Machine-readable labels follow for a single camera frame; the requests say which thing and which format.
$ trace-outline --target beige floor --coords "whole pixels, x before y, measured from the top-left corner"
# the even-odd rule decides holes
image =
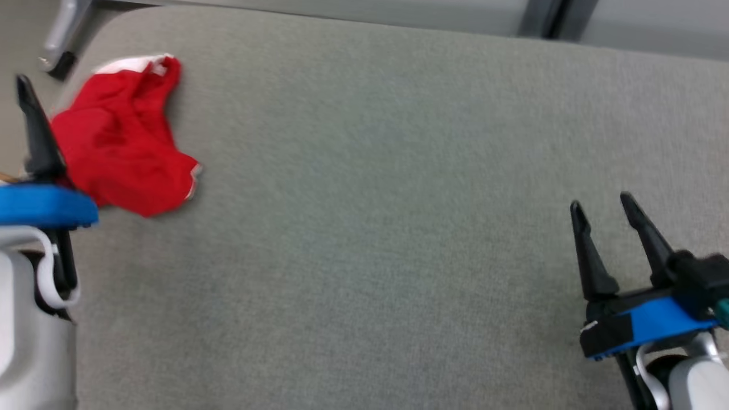
[[[45,37],[55,18],[58,0],[0,1],[0,172],[17,174],[26,155],[26,128],[17,107],[15,74],[27,75],[47,112],[51,113],[63,83],[37,66]],[[74,49],[77,55],[103,24],[124,9],[113,4],[94,7]]]

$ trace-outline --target white cable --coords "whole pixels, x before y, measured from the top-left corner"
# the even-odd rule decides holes
[[[75,304],[81,296],[81,284],[77,284],[67,300],[58,294],[53,281],[53,260],[58,254],[58,248],[51,244],[48,236],[38,228],[32,226],[2,226],[0,227],[0,247],[12,247],[29,242],[40,242],[43,245],[43,258],[38,263],[36,278],[38,290],[43,301],[53,309],[65,309]]]

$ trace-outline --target red cloth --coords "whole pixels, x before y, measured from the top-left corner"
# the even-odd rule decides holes
[[[151,217],[192,195],[199,164],[177,150],[164,115],[180,70],[169,55],[113,61],[53,118],[71,181],[99,206]]]

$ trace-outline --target gray fabric surface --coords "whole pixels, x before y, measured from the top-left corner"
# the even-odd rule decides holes
[[[729,252],[726,64],[171,7],[103,29],[62,104],[157,52],[206,170],[177,212],[74,234],[82,409],[625,409],[578,344],[570,201],[625,290],[621,190]]]

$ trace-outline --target chair leg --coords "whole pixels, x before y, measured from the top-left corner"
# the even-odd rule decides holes
[[[50,73],[56,69],[63,54],[68,52],[74,35],[86,17],[91,1],[61,0],[58,15],[43,45],[44,55],[40,57],[40,66],[43,71]]]

